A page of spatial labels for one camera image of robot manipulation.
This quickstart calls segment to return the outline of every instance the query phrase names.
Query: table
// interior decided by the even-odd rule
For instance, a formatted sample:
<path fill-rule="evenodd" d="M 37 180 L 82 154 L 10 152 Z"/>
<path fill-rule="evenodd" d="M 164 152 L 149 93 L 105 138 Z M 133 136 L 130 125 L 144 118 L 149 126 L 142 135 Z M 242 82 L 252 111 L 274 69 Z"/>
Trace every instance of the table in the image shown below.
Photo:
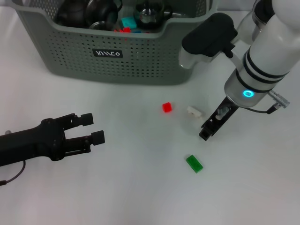
<path fill-rule="evenodd" d="M 247 12 L 228 12 L 235 23 Z M 261 115 L 239 109 L 207 142 L 204 120 L 224 99 L 234 65 L 219 55 L 171 87 L 88 82 L 51 74 L 14 10 L 0 7 L 0 128 L 13 132 L 42 119 L 93 113 L 95 124 L 67 137 L 105 131 L 92 152 L 52 162 L 27 160 L 23 174 L 0 187 L 4 225 L 281 225 L 298 224 L 300 210 L 299 65 L 275 91 L 287 109 Z M 247 46 L 238 43 L 243 54 Z M 174 111 L 163 114 L 161 105 Z M 266 97 L 255 109 L 266 110 Z M 195 174 L 185 158 L 204 166 Z M 0 180 L 22 162 L 0 167 Z"/>

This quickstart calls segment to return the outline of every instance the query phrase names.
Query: gray plastic basket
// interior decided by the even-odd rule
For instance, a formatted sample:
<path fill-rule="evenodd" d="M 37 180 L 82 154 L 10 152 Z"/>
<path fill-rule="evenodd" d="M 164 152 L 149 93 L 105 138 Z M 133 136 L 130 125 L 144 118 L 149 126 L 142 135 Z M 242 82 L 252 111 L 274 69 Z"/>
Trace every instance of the gray plastic basket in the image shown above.
<path fill-rule="evenodd" d="M 134 2 L 123 0 L 119 18 L 132 15 Z M 54 74 L 99 82 L 152 85 L 175 85 L 189 79 L 192 71 L 182 69 L 178 62 L 181 41 L 216 11 L 217 2 L 169 0 L 174 11 L 192 18 L 171 18 L 160 32 L 140 34 L 60 26 L 53 19 L 63 0 L 8 0 Z M 123 58 L 96 57 L 93 49 L 119 50 Z"/>

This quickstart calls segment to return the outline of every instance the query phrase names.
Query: green rectangular block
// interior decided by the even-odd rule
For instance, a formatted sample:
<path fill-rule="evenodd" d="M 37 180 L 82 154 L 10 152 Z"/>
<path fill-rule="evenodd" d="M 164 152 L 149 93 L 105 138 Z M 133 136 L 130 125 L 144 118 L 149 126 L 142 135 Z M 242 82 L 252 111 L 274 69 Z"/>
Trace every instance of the green rectangular block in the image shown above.
<path fill-rule="evenodd" d="M 188 157 L 186 161 L 190 165 L 190 167 L 195 171 L 195 173 L 198 173 L 203 169 L 203 166 L 198 162 L 198 160 L 193 155 Z"/>

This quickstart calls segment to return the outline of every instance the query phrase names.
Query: basket logo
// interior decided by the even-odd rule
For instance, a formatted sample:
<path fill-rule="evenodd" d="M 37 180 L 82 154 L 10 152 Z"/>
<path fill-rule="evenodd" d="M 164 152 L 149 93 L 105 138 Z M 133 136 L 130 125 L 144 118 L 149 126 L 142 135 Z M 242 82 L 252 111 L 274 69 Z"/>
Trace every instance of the basket logo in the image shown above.
<path fill-rule="evenodd" d="M 123 58 L 122 50 L 93 49 L 95 57 Z"/>

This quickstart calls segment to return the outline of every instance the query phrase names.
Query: black stripe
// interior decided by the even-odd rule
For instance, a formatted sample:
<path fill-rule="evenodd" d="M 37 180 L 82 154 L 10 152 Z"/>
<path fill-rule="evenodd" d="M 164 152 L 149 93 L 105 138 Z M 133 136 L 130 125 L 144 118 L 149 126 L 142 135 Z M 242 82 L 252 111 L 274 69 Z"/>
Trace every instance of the black stripe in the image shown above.
<path fill-rule="evenodd" d="M 243 63 L 244 63 L 244 68 L 246 70 L 246 72 L 255 80 L 259 81 L 259 82 L 262 82 L 262 83 L 268 83 L 268 84 L 271 84 L 271 83 L 278 83 L 279 81 L 281 81 L 283 78 L 281 78 L 280 80 L 276 80 L 276 81 L 269 81 L 269 80 L 265 80 L 265 79 L 262 79 L 261 77 L 255 75 L 254 73 L 252 73 L 252 71 L 249 69 L 248 65 L 247 65 L 247 62 L 246 62 L 246 55 L 244 55 L 244 59 L 243 59 Z"/>
<path fill-rule="evenodd" d="M 238 72 L 238 70 L 236 69 L 235 70 L 236 72 L 236 77 L 238 78 L 238 80 L 239 80 L 239 82 L 241 83 L 241 85 L 243 85 L 245 88 L 247 88 L 248 90 L 252 90 L 252 91 L 254 91 L 254 92 L 256 92 L 256 93 L 267 93 L 267 92 L 269 92 L 270 90 L 272 90 L 272 89 L 270 89 L 270 90 L 258 90 L 258 89 L 254 89 L 254 88 L 252 88 L 252 87 L 250 87 L 248 84 L 246 84 L 243 80 L 242 80 L 242 78 L 240 77 L 240 74 L 239 74 L 239 72 Z"/>
<path fill-rule="evenodd" d="M 279 76 L 277 76 L 277 75 L 271 75 L 271 74 L 267 74 L 267 73 L 263 72 L 263 71 L 262 71 L 261 69 L 259 69 L 259 68 L 254 64 L 254 62 L 252 61 L 252 59 L 251 59 L 251 57 L 250 57 L 250 50 L 248 50 L 248 52 L 247 52 L 247 59 L 248 59 L 248 61 L 249 61 L 250 66 L 251 66 L 256 72 L 258 72 L 260 75 L 263 75 L 263 76 L 265 76 L 265 77 L 267 77 L 267 78 L 278 79 L 278 78 L 281 78 L 281 77 L 284 77 L 285 75 L 287 75 L 287 74 L 284 74 L 284 75 L 279 75 Z"/>

